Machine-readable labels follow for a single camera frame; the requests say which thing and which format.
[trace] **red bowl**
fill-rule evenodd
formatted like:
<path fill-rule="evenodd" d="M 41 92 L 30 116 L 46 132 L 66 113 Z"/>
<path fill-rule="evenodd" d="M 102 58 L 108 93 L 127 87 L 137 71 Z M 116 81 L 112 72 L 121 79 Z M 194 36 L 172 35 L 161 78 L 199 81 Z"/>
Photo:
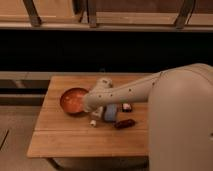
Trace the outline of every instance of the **red bowl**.
<path fill-rule="evenodd" d="M 88 93 L 84 88 L 71 88 L 60 98 L 60 105 L 64 112 L 76 115 L 83 112 L 83 97 Z"/>

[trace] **black wall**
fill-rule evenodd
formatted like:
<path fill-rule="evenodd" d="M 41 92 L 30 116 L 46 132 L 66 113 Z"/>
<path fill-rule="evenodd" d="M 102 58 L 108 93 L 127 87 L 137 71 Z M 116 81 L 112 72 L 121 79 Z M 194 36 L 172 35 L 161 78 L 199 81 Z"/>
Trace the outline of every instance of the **black wall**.
<path fill-rule="evenodd" d="M 213 65 L 212 33 L 0 30 L 1 71 L 155 72 Z"/>

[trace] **wooden table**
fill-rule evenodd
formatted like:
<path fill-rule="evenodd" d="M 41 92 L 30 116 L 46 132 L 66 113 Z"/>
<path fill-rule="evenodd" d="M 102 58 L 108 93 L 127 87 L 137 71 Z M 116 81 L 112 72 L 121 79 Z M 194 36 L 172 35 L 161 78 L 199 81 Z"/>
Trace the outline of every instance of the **wooden table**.
<path fill-rule="evenodd" d="M 90 116 L 72 117 L 63 112 L 59 99 L 73 87 L 91 89 L 101 75 L 54 76 L 45 96 L 27 156 L 46 158 L 55 168 L 54 157 L 148 156 L 146 103 L 133 104 L 131 113 L 118 109 L 118 120 L 134 119 L 134 127 L 116 130 L 112 123 L 90 125 Z M 110 75 L 114 86 L 141 78 L 141 75 Z"/>

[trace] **floor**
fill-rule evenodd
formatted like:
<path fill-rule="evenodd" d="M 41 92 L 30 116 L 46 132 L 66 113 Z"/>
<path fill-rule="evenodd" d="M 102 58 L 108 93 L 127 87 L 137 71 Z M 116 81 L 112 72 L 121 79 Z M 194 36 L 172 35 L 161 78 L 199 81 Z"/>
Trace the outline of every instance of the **floor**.
<path fill-rule="evenodd" d="M 54 171 L 44 159 L 26 157 L 40 106 L 0 106 L 0 170 Z M 148 171 L 146 158 L 56 159 L 62 170 Z"/>

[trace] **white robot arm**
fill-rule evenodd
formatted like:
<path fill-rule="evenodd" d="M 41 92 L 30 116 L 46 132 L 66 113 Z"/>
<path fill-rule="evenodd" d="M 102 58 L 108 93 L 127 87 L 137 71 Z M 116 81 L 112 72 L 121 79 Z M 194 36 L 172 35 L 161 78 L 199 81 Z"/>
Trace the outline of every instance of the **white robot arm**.
<path fill-rule="evenodd" d="M 193 64 L 110 88 L 109 79 L 84 96 L 84 110 L 110 103 L 149 107 L 151 171 L 213 170 L 213 68 Z"/>

